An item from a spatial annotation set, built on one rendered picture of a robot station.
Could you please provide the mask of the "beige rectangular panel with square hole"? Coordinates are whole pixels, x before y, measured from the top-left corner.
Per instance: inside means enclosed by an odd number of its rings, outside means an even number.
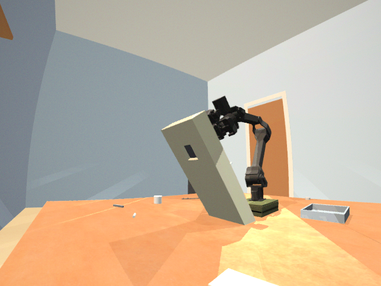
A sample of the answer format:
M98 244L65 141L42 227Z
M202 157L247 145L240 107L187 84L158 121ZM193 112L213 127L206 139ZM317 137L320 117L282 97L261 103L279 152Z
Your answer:
M256 222L205 111L174 122L161 132L210 216L241 225Z

